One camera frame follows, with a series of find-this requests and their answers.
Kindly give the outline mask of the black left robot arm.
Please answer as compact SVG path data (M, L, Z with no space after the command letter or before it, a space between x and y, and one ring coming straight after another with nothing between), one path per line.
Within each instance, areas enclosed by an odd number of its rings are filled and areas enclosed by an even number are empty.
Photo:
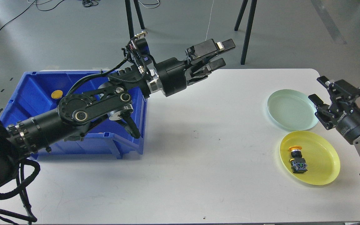
M129 90L141 89L144 98L162 91L168 97L203 81L213 71L225 66L214 58L235 48L232 39L206 40L186 49L186 59L175 57L156 63L143 31L130 38L123 48L124 59L106 72L87 75L76 81L55 109L4 127L0 121L0 200L19 195L27 215L0 209L0 219L13 217L37 221L31 211L26 188L40 172L38 162L28 159L41 149L51 151L51 144L61 140L82 140L94 127L110 119L120 124L132 137L140 131L131 118L133 108Z

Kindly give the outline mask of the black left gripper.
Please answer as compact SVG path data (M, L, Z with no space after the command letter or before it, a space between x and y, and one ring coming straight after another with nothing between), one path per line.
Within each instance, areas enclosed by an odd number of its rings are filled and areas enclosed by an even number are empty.
M185 90L188 86L203 81L215 70L226 65L223 58L209 61L236 46L232 39L216 42L206 40L186 49L186 60L171 57L154 65L165 96Z

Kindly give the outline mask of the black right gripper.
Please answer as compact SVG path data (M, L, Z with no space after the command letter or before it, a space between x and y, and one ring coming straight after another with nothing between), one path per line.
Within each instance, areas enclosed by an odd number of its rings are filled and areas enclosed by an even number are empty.
M333 81L320 76L316 80L327 89L331 104L324 104L316 94L309 95L316 108L315 116L326 130L335 128L349 144L354 144L360 137L360 107L355 103L360 89L343 79Z

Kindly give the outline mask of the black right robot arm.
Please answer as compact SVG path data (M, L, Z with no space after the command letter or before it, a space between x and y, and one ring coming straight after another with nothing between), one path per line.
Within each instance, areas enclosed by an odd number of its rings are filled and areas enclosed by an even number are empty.
M343 79L332 81L320 76L317 81L326 88L331 104L316 94L309 95L316 118L326 130L336 129L349 144L360 144L360 107L356 104L360 89Z

